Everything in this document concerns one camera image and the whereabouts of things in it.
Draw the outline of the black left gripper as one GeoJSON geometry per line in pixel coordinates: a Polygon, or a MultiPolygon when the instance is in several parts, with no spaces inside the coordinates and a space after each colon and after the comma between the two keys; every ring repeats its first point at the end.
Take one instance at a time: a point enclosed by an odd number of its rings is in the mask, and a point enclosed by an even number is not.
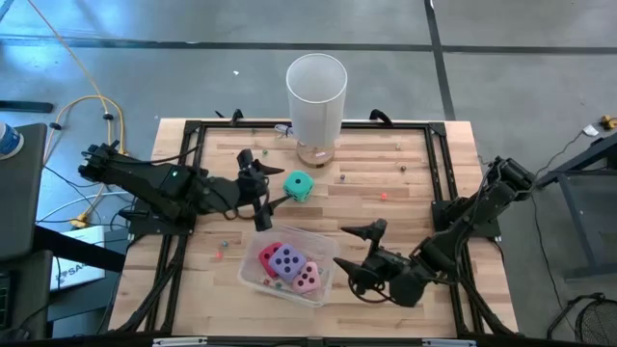
{"type": "Polygon", "coordinates": [[[253,220],[257,231],[272,227],[271,215],[290,199],[289,195],[270,200],[269,177],[284,169],[262,164],[250,149],[242,149],[236,157],[239,172],[235,180],[212,176],[206,180],[206,202],[209,212],[220,212],[226,219],[253,220]]]}

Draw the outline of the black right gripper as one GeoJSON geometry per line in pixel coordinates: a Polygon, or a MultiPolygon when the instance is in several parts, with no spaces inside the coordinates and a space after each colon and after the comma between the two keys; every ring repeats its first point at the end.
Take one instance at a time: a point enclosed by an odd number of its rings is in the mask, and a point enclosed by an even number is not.
{"type": "Polygon", "coordinates": [[[386,220],[378,219],[368,226],[341,228],[342,231],[357,236],[363,241],[367,239],[370,241],[368,254],[362,266],[340,257],[334,258],[334,262],[358,288],[363,290],[377,288],[386,282],[393,283],[396,287],[416,284],[411,263],[404,260],[401,255],[389,252],[380,246],[387,225],[386,220]]]}

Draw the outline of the large teal foam die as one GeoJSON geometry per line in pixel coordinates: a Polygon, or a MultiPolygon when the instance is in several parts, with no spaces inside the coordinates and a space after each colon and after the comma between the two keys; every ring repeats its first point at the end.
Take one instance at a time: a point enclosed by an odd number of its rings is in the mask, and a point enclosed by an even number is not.
{"type": "Polygon", "coordinates": [[[313,178],[303,171],[293,171],[283,183],[283,191],[299,202],[308,199],[313,187],[313,178]]]}

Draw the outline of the clear plastic bin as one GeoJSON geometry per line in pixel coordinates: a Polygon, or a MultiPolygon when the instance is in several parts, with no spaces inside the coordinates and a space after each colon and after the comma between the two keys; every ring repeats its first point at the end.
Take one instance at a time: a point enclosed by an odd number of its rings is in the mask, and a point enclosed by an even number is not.
{"type": "Polygon", "coordinates": [[[304,306],[321,307],[328,301],[335,276],[334,258],[338,256],[338,243],[331,238],[294,227],[272,227],[266,231],[259,231],[252,237],[240,262],[238,279],[257,291],[285,298],[304,306]],[[284,282],[279,276],[272,279],[266,274],[258,260],[258,255],[264,248],[275,242],[290,244],[305,256],[307,262],[313,261],[317,264],[321,279],[319,289],[298,294],[293,291],[292,283],[284,282]],[[263,280],[266,279],[270,281],[268,285],[263,284],[263,280]],[[282,288],[275,286],[277,282],[282,285],[282,288]]]}

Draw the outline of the large pink foam die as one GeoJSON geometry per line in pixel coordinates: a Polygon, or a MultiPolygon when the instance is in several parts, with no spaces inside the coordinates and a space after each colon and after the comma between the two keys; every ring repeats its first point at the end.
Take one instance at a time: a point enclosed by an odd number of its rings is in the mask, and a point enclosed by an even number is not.
{"type": "Polygon", "coordinates": [[[319,268],[313,261],[308,261],[298,275],[293,279],[292,289],[295,293],[304,294],[319,289],[321,279],[319,268]]]}

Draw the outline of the large red foam die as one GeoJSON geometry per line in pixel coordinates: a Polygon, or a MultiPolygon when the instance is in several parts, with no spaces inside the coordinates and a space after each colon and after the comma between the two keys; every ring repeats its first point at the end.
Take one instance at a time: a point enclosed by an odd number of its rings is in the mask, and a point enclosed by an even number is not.
{"type": "Polygon", "coordinates": [[[264,248],[258,255],[258,260],[261,263],[263,269],[265,270],[266,274],[272,279],[276,279],[278,277],[278,274],[269,265],[269,259],[279,249],[281,245],[282,243],[280,242],[272,243],[266,248],[264,248]]]}

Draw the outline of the large purple foam die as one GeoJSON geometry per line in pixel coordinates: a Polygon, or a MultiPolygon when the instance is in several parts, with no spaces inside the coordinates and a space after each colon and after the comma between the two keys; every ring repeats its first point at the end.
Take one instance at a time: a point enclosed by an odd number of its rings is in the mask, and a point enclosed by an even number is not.
{"type": "Polygon", "coordinates": [[[281,280],[292,283],[306,262],[305,256],[293,246],[282,244],[270,256],[268,264],[281,280]]]}

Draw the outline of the white shade wooden base lamp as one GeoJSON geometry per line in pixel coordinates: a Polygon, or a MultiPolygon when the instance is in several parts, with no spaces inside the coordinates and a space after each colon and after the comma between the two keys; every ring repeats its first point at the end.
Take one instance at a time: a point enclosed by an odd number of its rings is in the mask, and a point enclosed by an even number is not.
{"type": "Polygon", "coordinates": [[[334,160],[347,84],[345,66],[331,55],[307,54],[288,67],[285,86],[292,136],[304,165],[323,168],[334,160]]]}

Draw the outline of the white printed box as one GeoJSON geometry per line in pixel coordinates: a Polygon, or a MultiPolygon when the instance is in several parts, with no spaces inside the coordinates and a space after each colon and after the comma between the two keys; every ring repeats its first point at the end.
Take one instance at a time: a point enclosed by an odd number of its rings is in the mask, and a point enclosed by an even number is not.
{"type": "MultiPolygon", "coordinates": [[[[94,245],[105,247],[104,227],[85,227],[64,232],[64,236],[94,245]]],[[[54,292],[72,286],[84,284],[105,277],[105,271],[87,264],[83,260],[70,260],[64,257],[52,256],[52,270],[49,289],[54,292]]]]}

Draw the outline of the black desk beam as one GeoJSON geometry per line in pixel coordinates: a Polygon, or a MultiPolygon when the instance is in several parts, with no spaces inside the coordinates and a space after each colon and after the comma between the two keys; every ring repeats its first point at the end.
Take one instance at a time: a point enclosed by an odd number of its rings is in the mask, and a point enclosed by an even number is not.
{"type": "Polygon", "coordinates": [[[58,257],[83,260],[95,268],[120,273],[125,255],[78,241],[45,227],[35,227],[33,251],[51,251],[58,257]]]}

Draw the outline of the grey metal table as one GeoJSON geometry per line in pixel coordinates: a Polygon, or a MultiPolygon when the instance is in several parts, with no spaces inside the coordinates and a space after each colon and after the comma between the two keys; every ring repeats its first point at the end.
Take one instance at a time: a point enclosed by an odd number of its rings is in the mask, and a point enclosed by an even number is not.
{"type": "Polygon", "coordinates": [[[548,171],[536,187],[552,183],[560,186],[586,260],[564,279],[617,274],[617,133],[548,171]]]}

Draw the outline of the dark grey desk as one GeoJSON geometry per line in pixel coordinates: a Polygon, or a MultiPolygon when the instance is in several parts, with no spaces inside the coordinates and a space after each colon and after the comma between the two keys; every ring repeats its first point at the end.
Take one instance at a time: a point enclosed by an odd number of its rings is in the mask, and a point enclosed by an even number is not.
{"type": "Polygon", "coordinates": [[[0,261],[31,251],[35,233],[47,126],[33,123],[16,129],[22,148],[0,159],[0,261]]]}

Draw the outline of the black floor foot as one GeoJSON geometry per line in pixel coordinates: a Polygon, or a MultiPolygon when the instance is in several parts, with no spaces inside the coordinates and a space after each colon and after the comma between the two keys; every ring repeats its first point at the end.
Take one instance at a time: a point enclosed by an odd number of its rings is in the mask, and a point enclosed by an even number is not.
{"type": "Polygon", "coordinates": [[[53,109],[49,102],[0,100],[0,111],[50,114],[53,109]]]}

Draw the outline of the black equipment box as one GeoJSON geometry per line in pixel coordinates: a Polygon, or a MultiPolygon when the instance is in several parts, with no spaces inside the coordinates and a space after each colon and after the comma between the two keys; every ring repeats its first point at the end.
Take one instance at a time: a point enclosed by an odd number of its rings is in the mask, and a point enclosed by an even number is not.
{"type": "Polygon", "coordinates": [[[46,338],[52,257],[39,251],[0,262],[0,344],[46,338]]]}

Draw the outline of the blue and white canister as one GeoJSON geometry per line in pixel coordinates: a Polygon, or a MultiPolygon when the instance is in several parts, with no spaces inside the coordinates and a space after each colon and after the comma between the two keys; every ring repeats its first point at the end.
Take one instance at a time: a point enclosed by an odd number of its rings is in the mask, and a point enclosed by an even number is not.
{"type": "Polygon", "coordinates": [[[24,145],[24,137],[15,128],[0,121],[0,160],[15,156],[24,145]]]}

